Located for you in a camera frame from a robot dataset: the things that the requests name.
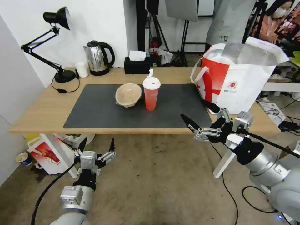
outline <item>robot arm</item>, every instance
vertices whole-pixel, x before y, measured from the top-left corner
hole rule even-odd
[[[246,135],[251,134],[248,132],[253,121],[250,113],[241,111],[233,122],[226,108],[218,108],[215,112],[217,121],[209,128],[200,128],[184,114],[181,117],[195,134],[196,140],[221,142],[226,145],[236,154],[238,162],[250,170],[250,180],[267,195],[272,206],[300,221],[300,170],[289,169],[280,162],[276,154],[264,149],[262,143],[254,142]],[[280,149],[299,158],[294,152],[283,147]]]
[[[106,166],[115,156],[114,139],[109,151],[97,154],[93,151],[83,151],[87,138],[80,143],[75,162],[80,162],[79,178],[72,186],[65,186],[60,195],[65,212],[51,225],[89,225],[86,214],[91,210],[93,192],[96,190],[96,176],[100,175],[100,168]]]

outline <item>gray fabric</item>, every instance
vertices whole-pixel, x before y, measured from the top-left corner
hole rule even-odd
[[[201,127],[212,124],[194,84],[162,84],[152,112],[145,108],[144,91],[134,107],[117,105],[115,92],[119,86],[86,85],[64,128],[180,128],[186,126],[181,113]]]
[[[241,43],[256,0],[215,0],[214,18],[206,43]]]

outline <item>kettle handle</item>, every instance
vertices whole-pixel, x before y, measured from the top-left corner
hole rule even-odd
[[[115,53],[113,52],[113,48],[105,42],[99,42],[99,46],[100,46],[103,56],[104,56],[104,63],[107,64],[108,67],[112,67],[115,62]],[[105,48],[107,48],[109,50],[110,54],[112,55],[112,60],[110,63],[108,62],[107,54],[104,50]]]

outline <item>lamp arm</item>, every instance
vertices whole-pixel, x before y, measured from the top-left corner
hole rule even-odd
[[[47,35],[51,32],[54,33],[53,36],[47,38],[46,40],[44,40],[42,42],[39,42],[38,44],[34,45],[33,47],[30,47],[30,45],[32,45],[35,41],[37,41],[38,39],[44,37],[45,35]],[[49,61],[49,60],[47,60],[47,59],[45,59],[45,58],[43,58],[43,57],[41,57],[38,54],[33,52],[33,49],[35,49],[36,47],[38,47],[38,46],[42,45],[43,43],[49,41],[50,39],[56,37],[58,34],[59,34],[59,28],[53,27],[52,29],[50,29],[46,33],[42,34],[41,36],[37,37],[36,39],[32,40],[31,42],[28,42],[27,44],[22,45],[21,50],[23,52],[26,52],[26,53],[32,55],[33,57],[37,58],[38,60],[41,60],[42,62],[48,64],[49,66],[53,67],[54,69],[56,69],[58,71],[63,70],[61,65],[55,64],[55,63],[53,63],[53,62],[51,62],[51,61]]]

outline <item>black desk mat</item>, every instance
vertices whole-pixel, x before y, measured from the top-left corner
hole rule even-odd
[[[186,127],[184,113],[201,127],[212,122],[194,84],[162,84],[156,109],[145,108],[142,97],[134,107],[124,108],[115,103],[119,84],[88,84],[84,87],[64,128],[181,128]]]

